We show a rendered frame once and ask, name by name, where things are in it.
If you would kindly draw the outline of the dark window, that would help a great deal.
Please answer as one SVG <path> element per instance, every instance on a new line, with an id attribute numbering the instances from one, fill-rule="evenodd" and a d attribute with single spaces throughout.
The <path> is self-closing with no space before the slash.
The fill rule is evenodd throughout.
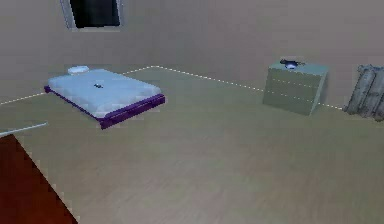
<path id="1" fill-rule="evenodd" d="M 122 0 L 59 0 L 69 30 L 115 30 L 124 22 Z"/>

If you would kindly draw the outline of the purple bed with pale mattress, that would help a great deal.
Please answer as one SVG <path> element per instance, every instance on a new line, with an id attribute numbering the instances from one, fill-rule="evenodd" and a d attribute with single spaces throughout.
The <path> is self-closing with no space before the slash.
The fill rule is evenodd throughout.
<path id="1" fill-rule="evenodd" d="M 100 84 L 103 89 L 94 87 Z M 166 101 L 155 85 L 105 69 L 50 78 L 44 87 L 99 122 L 102 129 L 155 108 Z"/>

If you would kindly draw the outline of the dark and white small object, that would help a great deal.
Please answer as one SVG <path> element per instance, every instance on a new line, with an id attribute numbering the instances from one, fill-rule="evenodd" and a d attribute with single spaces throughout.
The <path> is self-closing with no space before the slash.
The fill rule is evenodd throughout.
<path id="1" fill-rule="evenodd" d="M 304 62 L 281 59 L 280 63 L 283 64 L 287 69 L 296 69 L 298 66 L 303 66 Z"/>

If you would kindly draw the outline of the pale green chest of drawers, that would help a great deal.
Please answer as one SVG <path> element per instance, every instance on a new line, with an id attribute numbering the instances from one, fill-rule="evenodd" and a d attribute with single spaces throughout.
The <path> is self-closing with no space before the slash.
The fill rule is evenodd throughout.
<path id="1" fill-rule="evenodd" d="M 290 69 L 276 62 L 268 67 L 263 103 L 309 116 L 319 104 L 329 69 L 313 63 Z"/>

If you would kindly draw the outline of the white pillow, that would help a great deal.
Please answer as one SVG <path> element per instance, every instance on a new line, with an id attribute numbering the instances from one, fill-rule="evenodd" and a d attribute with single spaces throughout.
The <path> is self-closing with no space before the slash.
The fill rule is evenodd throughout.
<path id="1" fill-rule="evenodd" d="M 79 73 L 84 73 L 89 70 L 88 66 L 74 66 L 68 69 L 68 73 L 71 75 L 79 74 Z"/>

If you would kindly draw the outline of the grey ribbed radiator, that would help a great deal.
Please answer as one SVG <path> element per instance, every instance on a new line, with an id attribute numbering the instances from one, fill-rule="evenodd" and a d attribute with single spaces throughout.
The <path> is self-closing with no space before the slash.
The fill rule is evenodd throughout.
<path id="1" fill-rule="evenodd" d="M 358 80 L 343 111 L 384 121 L 384 66 L 360 65 Z"/>

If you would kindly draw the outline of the red-brown door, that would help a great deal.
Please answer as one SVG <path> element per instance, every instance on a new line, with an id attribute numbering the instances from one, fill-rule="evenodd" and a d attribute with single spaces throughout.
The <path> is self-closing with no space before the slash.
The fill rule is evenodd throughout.
<path id="1" fill-rule="evenodd" d="M 0 138 L 0 224 L 78 224 L 14 135 Z"/>

